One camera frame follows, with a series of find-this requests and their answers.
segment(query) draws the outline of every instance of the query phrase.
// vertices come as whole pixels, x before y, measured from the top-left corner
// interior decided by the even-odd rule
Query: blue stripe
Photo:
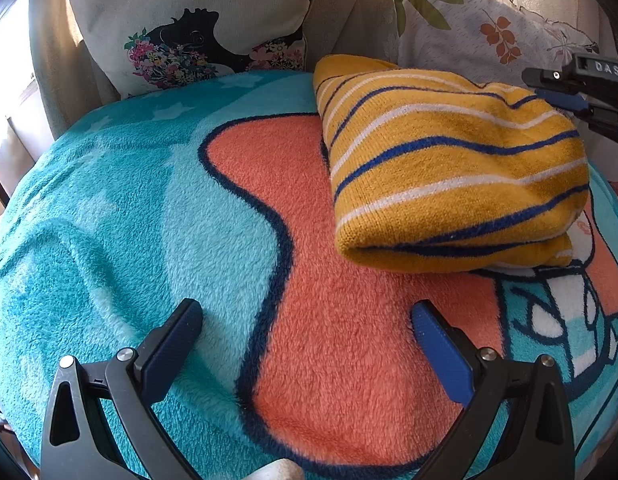
[[[401,253],[418,254],[420,256],[440,256],[443,258],[476,258],[479,256],[488,256],[489,254],[506,251],[514,247],[534,244],[536,242],[515,242],[509,244],[473,247],[435,245],[449,241],[475,238],[478,236],[491,234],[493,232],[512,227],[513,225],[516,225],[520,222],[530,220],[531,218],[545,213],[553,209],[555,206],[557,206],[563,200],[567,199],[569,196],[586,190],[588,190],[588,184],[576,186],[552,198],[545,204],[533,206],[528,209],[513,213],[511,215],[503,216],[489,222],[484,222],[483,224],[478,224],[477,226],[460,229],[458,231],[436,236],[433,238],[428,238],[427,240],[422,240],[421,242],[415,244],[403,243],[394,246],[370,246],[363,248],[363,250],[396,251]]]
[[[329,105],[331,104],[331,102],[333,101],[333,98],[336,96],[336,94],[340,91],[340,89],[347,84],[349,81],[351,81],[352,79],[355,79],[356,77],[358,77],[361,74],[356,74],[353,75],[351,77],[347,77],[342,83],[340,83],[338,86],[336,86],[336,89],[333,91],[333,93],[329,96],[329,100],[327,101],[327,104],[324,105],[324,111],[322,112],[323,117],[327,114],[327,109],[329,108]]]
[[[318,94],[318,92],[320,91],[320,88],[322,88],[322,85],[324,85],[324,83],[326,83],[327,81],[331,81],[332,79],[335,79],[337,77],[341,77],[342,75],[332,75],[331,77],[327,77],[326,79],[324,79],[319,85],[318,87],[315,89],[315,93],[316,95]]]
[[[419,256],[431,256],[441,258],[477,258],[480,256],[489,256],[490,254],[500,253],[514,247],[528,245],[531,242],[521,242],[517,244],[501,244],[501,245],[486,245],[478,247],[463,247],[463,246],[417,246],[413,244],[397,244],[391,247],[371,246],[365,247],[364,250],[385,250],[396,251],[399,253],[417,254]]]
[[[478,142],[470,142],[468,140],[455,139],[454,137],[446,136],[433,136],[425,137],[424,139],[412,140],[411,142],[398,144],[397,146],[393,146],[392,148],[385,150],[380,155],[377,155],[348,174],[346,178],[340,182],[338,188],[336,189],[336,192],[333,195],[333,202],[338,199],[340,193],[342,193],[345,187],[351,184],[359,176],[365,174],[367,171],[371,171],[373,168],[380,166],[380,164],[387,162],[388,160],[392,160],[401,155],[406,155],[407,153],[426,150],[427,148],[431,148],[433,146],[458,146],[474,152],[485,153],[486,155],[517,155],[519,153],[530,152],[546,146],[551,146],[561,140],[572,139],[577,136],[579,136],[579,133],[576,130],[570,130],[568,132],[557,134],[549,139],[538,140],[537,142],[532,142],[531,144],[523,144],[521,146],[513,146],[511,148],[501,148],[500,146],[492,146],[491,144],[479,144]]]
[[[521,224],[522,222],[526,222],[537,216],[540,216],[543,213],[546,213],[547,211],[550,211],[560,202],[566,200],[571,195],[586,190],[588,190],[588,182],[586,184],[582,184],[581,186],[572,187],[571,189],[568,189],[565,192],[553,197],[551,200],[544,204],[531,206],[527,209],[522,209],[521,211],[516,211],[515,213],[511,213],[509,215],[496,218],[494,220],[489,220],[488,222],[483,222],[482,224],[478,224],[472,227],[459,229],[457,231],[453,231],[444,235],[434,236],[432,238],[428,238],[427,240],[422,240],[421,242],[419,242],[419,245],[457,242],[458,240],[468,240],[469,238],[477,238],[479,236],[489,235],[498,231],[502,231],[504,229],[509,229],[514,225]]]
[[[439,93],[439,94],[457,94],[457,95],[476,95],[476,96],[484,96],[484,97],[493,97],[499,101],[502,101],[507,107],[509,107],[511,110],[518,110],[519,107],[531,102],[531,101],[535,101],[536,99],[539,99],[539,97],[537,95],[529,95],[523,99],[520,99],[517,103],[513,103],[512,105],[510,105],[509,103],[506,102],[506,99],[503,98],[501,95],[498,94],[493,94],[491,92],[460,92],[460,91],[451,91],[451,90],[433,90],[431,88],[422,88],[420,86],[387,86],[384,88],[377,88],[371,92],[369,92],[367,95],[365,95],[364,97],[362,97],[357,103],[356,105],[351,108],[350,112],[348,113],[348,115],[346,116],[346,118],[342,121],[342,124],[340,124],[340,126],[338,127],[338,130],[336,131],[336,134],[333,136],[333,139],[331,139],[331,142],[329,144],[329,149],[331,149],[333,147],[333,143],[336,142],[336,139],[340,136],[340,134],[342,133],[342,130],[344,130],[346,128],[346,125],[349,124],[349,121],[353,118],[353,116],[356,114],[356,112],[360,109],[360,107],[367,102],[369,99],[372,99],[373,97],[383,94],[385,92],[391,92],[394,90],[422,90],[425,92],[435,92],[435,93]]]

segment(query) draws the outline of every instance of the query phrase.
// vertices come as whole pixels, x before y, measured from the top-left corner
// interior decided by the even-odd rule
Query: window
[[[9,117],[33,81],[28,0],[17,0],[0,20],[0,112]]]

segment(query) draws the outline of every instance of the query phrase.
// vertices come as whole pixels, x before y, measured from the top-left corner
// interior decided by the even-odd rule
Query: fleece blanket
[[[60,357],[109,359],[182,298],[204,329],[155,410],[207,480],[280,457],[409,478],[460,412],[410,329],[423,298],[478,347],[553,355],[591,454],[618,415],[618,201],[598,172],[567,267],[393,274],[336,253],[321,139],[311,75],[261,72],[100,108],[42,157],[0,219],[0,407],[36,460]]]

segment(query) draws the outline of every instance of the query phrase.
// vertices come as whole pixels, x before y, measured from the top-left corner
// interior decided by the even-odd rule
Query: white pillow
[[[598,52],[566,23],[503,0],[394,0],[398,64],[457,73],[474,83],[524,86],[527,67],[559,70],[573,52]]]
[[[310,0],[70,0],[124,97],[245,70],[304,69]]]

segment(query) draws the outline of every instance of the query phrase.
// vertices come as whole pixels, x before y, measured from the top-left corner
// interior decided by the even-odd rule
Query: yellow striped cloth
[[[355,56],[324,58],[314,89],[345,258],[403,272],[570,263],[584,146],[532,92]]]

